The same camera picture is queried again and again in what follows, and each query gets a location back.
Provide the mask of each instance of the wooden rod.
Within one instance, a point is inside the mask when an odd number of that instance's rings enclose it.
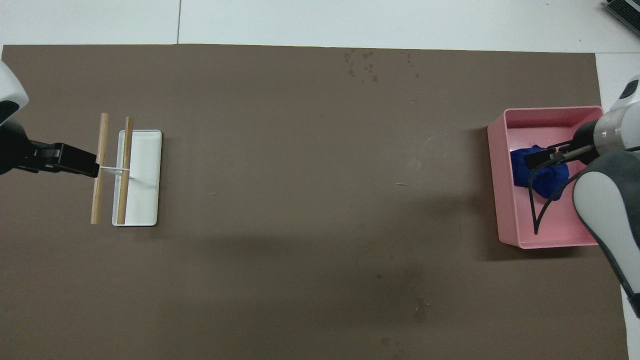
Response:
[[[107,149],[107,135],[109,129],[109,114],[102,113],[100,116],[100,133],[98,135],[98,154],[95,162],[104,165],[104,154]],[[93,181],[93,200],[91,203],[91,224],[100,222],[100,202],[102,201],[102,170],[98,171],[98,177]]]
[[[124,225],[127,216],[127,194],[129,193],[129,167],[131,166],[131,138],[133,136],[133,118],[127,117],[124,131],[124,148],[122,149],[122,171],[120,176],[120,196],[118,197],[118,220],[116,224]]]

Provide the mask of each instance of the blue cloth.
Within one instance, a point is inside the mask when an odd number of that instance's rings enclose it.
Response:
[[[532,170],[524,163],[525,155],[545,150],[533,145],[533,147],[511,151],[511,168],[513,169],[513,184],[527,188],[529,176]],[[569,179],[569,167],[566,164],[551,165],[541,168],[533,178],[532,188],[545,199],[551,197],[562,184]],[[553,200],[559,200],[562,192]]]

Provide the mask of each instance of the white rectangular plate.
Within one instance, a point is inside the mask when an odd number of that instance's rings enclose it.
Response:
[[[124,130],[118,135],[117,167],[122,167]],[[117,225],[120,200],[120,176],[116,176],[113,189],[114,226],[153,226],[157,222],[158,195],[160,191],[160,157],[162,132],[160,130],[134,130],[131,138],[131,166],[127,214],[124,225]]]

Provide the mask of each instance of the brown mat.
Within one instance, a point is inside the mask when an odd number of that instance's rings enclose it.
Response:
[[[33,140],[164,133],[158,225],[0,177],[3,359],[623,359],[596,247],[497,238],[486,126],[599,104],[592,54],[6,46]]]

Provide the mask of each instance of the wooden stick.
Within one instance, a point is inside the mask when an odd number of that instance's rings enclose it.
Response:
[[[100,133],[98,135],[98,155],[95,162],[104,165],[104,154],[107,149],[107,130],[109,129],[109,114],[100,116]],[[102,170],[98,171],[98,177],[93,181],[93,200],[91,203],[91,224],[100,222],[100,202],[102,201]]]
[[[118,220],[116,224],[124,225],[127,216],[127,194],[129,193],[129,167],[131,166],[131,137],[133,136],[133,119],[127,117],[124,131],[124,148],[122,149],[122,171],[120,176],[120,196],[118,197]]]

